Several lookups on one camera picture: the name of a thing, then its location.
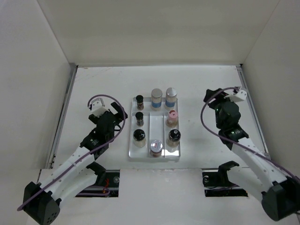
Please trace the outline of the black knob cap grinder bottle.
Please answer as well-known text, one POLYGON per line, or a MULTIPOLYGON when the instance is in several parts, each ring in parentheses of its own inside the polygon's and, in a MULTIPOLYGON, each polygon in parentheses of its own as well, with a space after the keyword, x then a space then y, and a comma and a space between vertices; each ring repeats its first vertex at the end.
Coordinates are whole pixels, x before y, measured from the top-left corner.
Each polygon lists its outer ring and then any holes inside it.
POLYGON ((136 129, 133 132, 133 143, 138 148, 142 148, 146 145, 146 134, 142 129, 136 129))

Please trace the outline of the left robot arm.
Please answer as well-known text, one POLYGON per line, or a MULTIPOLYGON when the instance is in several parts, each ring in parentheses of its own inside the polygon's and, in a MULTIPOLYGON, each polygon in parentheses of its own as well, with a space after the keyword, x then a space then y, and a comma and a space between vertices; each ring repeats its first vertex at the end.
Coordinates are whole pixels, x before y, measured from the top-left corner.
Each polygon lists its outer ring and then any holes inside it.
POLYGON ((75 197, 89 186, 100 187, 105 182, 106 169, 96 160, 120 134, 128 115, 119 102, 116 110, 100 107, 92 111, 89 120, 95 128, 83 139, 75 152, 44 181, 30 182, 23 193, 23 210, 39 225, 50 225, 59 215, 67 199, 75 197))

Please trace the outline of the small black cap spice bottle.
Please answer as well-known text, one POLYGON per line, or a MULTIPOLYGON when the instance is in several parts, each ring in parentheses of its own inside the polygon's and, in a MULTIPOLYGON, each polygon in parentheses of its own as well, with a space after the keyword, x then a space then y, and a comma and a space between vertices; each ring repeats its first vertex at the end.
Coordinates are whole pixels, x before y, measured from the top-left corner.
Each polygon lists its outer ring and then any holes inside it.
POLYGON ((135 97, 136 103, 137 103, 137 109, 138 110, 143 110, 144 109, 144 104, 143 104, 143 96, 142 95, 137 95, 135 97))

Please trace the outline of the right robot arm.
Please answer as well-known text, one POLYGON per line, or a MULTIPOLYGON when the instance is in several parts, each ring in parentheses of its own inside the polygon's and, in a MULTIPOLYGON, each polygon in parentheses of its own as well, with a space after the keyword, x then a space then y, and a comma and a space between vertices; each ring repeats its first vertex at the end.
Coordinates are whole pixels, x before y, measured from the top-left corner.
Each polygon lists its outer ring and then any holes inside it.
POLYGON ((211 134, 240 159, 247 168, 229 161, 218 167, 217 172, 203 175, 203 184, 214 191, 238 186, 260 202, 264 212, 274 221, 300 212, 300 179, 287 169, 263 155, 246 131, 239 125, 241 113, 238 102, 245 101, 247 92, 241 87, 206 90, 205 106, 215 112, 218 133, 206 127, 211 134))

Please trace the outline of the blue label sago jar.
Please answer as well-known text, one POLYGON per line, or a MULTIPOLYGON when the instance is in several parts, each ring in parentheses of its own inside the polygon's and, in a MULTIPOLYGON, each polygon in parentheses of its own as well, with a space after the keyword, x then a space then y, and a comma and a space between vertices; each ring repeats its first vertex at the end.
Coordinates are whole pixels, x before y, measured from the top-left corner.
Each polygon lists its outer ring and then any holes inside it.
POLYGON ((165 107, 168 110, 172 110, 175 106, 176 100, 177 100, 176 89, 173 87, 168 88, 165 93, 165 107))

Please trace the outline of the pink cap seasoning bottle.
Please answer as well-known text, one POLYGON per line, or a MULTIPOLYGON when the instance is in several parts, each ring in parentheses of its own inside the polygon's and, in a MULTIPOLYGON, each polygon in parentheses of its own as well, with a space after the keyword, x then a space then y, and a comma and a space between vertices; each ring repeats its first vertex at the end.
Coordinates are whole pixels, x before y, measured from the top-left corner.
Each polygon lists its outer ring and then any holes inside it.
POLYGON ((166 119, 166 125, 170 128, 177 126, 178 124, 178 112, 176 110, 171 110, 166 119))

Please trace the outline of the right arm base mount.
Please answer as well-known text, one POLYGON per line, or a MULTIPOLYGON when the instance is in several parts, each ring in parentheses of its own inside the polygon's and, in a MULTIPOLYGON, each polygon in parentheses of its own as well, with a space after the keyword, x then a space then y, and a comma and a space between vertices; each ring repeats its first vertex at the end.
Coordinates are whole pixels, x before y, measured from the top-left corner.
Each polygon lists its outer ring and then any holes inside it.
POLYGON ((202 171, 202 183, 205 197, 248 197, 247 191, 229 181, 227 172, 239 166, 234 161, 226 162, 217 170, 202 171))

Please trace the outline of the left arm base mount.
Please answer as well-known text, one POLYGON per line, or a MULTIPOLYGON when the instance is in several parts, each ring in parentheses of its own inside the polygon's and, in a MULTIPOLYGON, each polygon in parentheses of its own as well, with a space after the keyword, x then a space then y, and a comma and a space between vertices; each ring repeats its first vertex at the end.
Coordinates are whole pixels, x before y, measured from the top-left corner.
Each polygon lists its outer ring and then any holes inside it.
POLYGON ((107 170, 97 162, 87 166, 96 175, 95 183, 86 187, 76 197, 118 197, 120 185, 120 170, 107 170))

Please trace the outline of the white lid orange label jar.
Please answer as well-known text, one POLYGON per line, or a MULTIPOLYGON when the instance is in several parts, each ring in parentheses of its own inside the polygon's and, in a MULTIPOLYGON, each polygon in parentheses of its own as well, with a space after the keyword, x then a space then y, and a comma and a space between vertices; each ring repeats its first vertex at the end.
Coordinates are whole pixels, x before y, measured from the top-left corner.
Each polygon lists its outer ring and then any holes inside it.
POLYGON ((150 144, 150 155, 152 157, 160 157, 163 150, 163 144, 160 140, 153 140, 150 144))

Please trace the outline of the silver lid beige jar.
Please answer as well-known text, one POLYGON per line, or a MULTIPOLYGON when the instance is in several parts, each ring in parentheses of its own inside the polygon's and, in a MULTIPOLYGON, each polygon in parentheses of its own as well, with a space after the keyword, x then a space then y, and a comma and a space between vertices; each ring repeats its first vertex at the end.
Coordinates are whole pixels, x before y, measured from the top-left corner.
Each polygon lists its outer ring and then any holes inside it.
POLYGON ((159 111, 161 109, 162 104, 162 90, 155 88, 151 92, 151 108, 154 111, 159 111))

